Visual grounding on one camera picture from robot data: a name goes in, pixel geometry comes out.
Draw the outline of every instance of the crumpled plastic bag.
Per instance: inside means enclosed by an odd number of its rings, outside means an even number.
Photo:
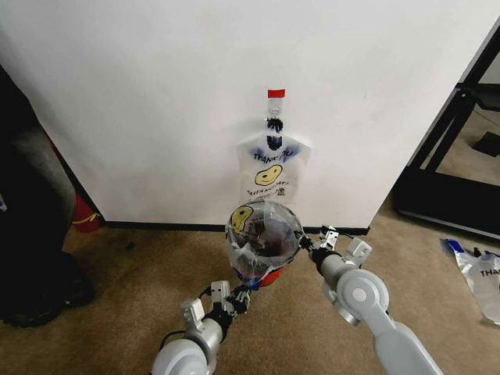
[[[241,205],[226,225],[230,264],[252,288],[295,258],[302,233],[297,216],[280,203],[260,199]]]
[[[475,257],[451,239],[445,243],[455,253],[456,263],[484,316],[500,324],[500,255],[484,252]]]

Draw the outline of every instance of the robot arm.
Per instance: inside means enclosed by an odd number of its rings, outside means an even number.
[[[309,252],[323,276],[323,292],[350,324],[365,322],[373,333],[373,346],[388,375],[442,375],[436,362],[404,324],[387,313],[389,293],[384,282],[359,267],[371,247],[354,238],[342,257],[334,247],[339,233],[322,229],[322,241],[313,244],[302,232],[300,245]],[[199,298],[182,304],[185,335],[161,348],[152,375],[210,375],[216,368],[220,343],[238,314],[246,313],[251,291],[244,285],[230,294],[227,281],[211,284],[212,311],[205,314]]]
[[[202,301],[196,298],[180,307],[186,332],[156,356],[152,375],[210,375],[216,368],[220,343],[238,314],[246,313],[251,291],[245,286],[230,294],[228,281],[210,286],[212,311],[205,314]]]
[[[439,366],[418,337],[387,313],[389,293],[384,282],[373,273],[360,270],[371,247],[354,238],[342,258],[334,251],[338,232],[322,229],[318,245],[304,236],[301,247],[324,277],[323,292],[334,308],[353,325],[365,322],[373,334],[375,352],[388,375],[439,375]]]

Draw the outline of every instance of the clear plastic bag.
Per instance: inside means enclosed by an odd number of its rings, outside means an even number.
[[[448,239],[445,242],[455,253],[457,265],[481,312],[500,324],[500,255],[484,252],[475,257],[465,252],[457,241]]]
[[[280,203],[261,199],[241,205],[226,225],[230,264],[252,288],[295,258],[302,233],[297,216]]]
[[[297,191],[311,148],[284,134],[279,119],[284,90],[269,90],[266,131],[237,146],[240,202],[271,198],[289,203]]]

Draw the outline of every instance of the black furniture leg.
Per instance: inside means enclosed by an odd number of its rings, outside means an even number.
[[[470,114],[472,113],[474,106],[476,105],[476,98],[472,91],[469,90],[461,90],[457,93],[459,99],[456,103],[456,116],[450,124],[448,131],[444,135],[441,143],[436,148],[435,153],[429,160],[427,164],[426,171],[435,172],[436,169],[441,164],[443,158],[446,156],[446,153],[451,148],[453,141],[458,137],[461,129],[469,119]]]

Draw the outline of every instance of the yellow smiley face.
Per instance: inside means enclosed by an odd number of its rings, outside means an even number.
[[[280,176],[282,171],[283,167],[279,164],[275,164],[267,170],[258,172],[257,176],[255,176],[255,183],[261,186],[271,185],[274,181],[276,181],[278,176]]]
[[[238,207],[231,215],[231,226],[238,234],[245,228],[245,223],[250,215],[253,213],[253,208],[243,205]]]

